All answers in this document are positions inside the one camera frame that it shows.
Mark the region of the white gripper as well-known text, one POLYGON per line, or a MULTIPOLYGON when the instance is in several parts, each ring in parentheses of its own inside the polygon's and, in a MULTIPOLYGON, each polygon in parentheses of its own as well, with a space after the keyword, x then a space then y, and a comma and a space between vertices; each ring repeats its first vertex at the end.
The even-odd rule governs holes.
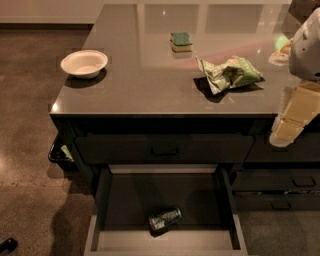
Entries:
POLYGON ((301 81, 295 88, 286 87, 269 136, 270 144, 287 147, 319 113, 319 82, 301 81))

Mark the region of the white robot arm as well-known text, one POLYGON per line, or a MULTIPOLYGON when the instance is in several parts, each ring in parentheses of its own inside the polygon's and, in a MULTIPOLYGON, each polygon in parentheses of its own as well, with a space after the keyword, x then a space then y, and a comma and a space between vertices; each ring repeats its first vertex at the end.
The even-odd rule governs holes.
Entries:
POLYGON ((301 79, 286 87, 279 101, 269 142, 287 147, 320 113, 320 8, 316 8, 290 42, 289 71, 301 79))

